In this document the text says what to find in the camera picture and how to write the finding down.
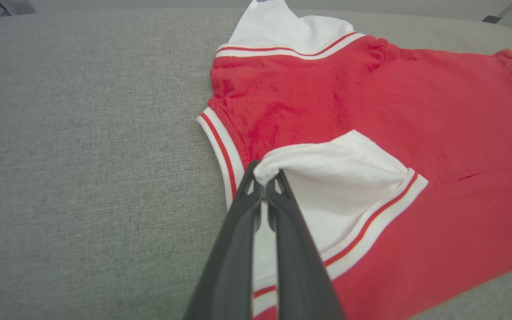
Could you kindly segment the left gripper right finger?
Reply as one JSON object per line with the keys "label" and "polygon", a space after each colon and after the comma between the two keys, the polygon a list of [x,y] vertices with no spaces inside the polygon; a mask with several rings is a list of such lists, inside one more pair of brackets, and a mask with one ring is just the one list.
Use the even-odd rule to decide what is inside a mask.
{"label": "left gripper right finger", "polygon": [[345,314],[286,174],[265,186],[268,223],[276,235],[277,318],[343,320]]}

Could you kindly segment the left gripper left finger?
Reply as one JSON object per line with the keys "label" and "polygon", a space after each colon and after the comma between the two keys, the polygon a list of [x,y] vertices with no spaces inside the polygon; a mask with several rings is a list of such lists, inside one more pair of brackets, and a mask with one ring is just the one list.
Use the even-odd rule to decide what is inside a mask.
{"label": "left gripper left finger", "polygon": [[250,320],[254,237],[261,224],[262,186],[250,162],[188,304],[185,320]]}

